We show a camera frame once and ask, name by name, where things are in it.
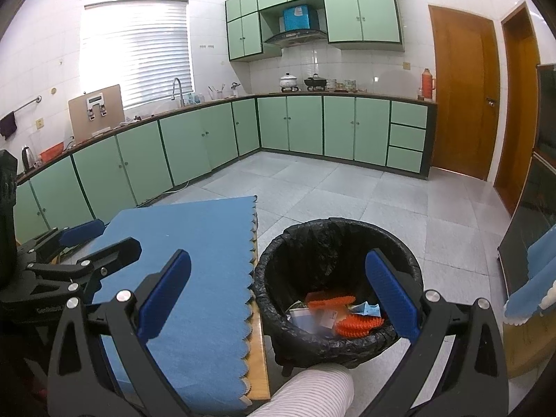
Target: range hood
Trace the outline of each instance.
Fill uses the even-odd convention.
[[[265,40],[265,42],[267,44],[272,44],[284,48],[300,46],[301,44],[319,39],[328,39],[327,33],[321,30],[302,28],[278,33],[275,36],[272,36],[271,38]]]

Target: dark towel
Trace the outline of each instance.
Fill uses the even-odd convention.
[[[0,119],[0,134],[8,139],[17,130],[16,116],[13,111]]]

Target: brown door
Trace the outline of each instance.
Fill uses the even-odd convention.
[[[486,180],[500,97],[494,23],[455,9],[429,9],[438,103],[433,166]]]
[[[537,39],[525,3],[502,21],[508,58],[508,116],[494,188],[512,214],[529,170],[537,134]]]

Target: blue box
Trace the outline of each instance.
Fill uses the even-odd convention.
[[[319,16],[316,10],[306,4],[284,10],[284,30],[319,29]]]

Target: window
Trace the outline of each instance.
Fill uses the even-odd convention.
[[[119,84],[123,107],[167,98],[175,77],[192,92],[187,1],[122,0],[85,7],[80,75],[84,91]]]

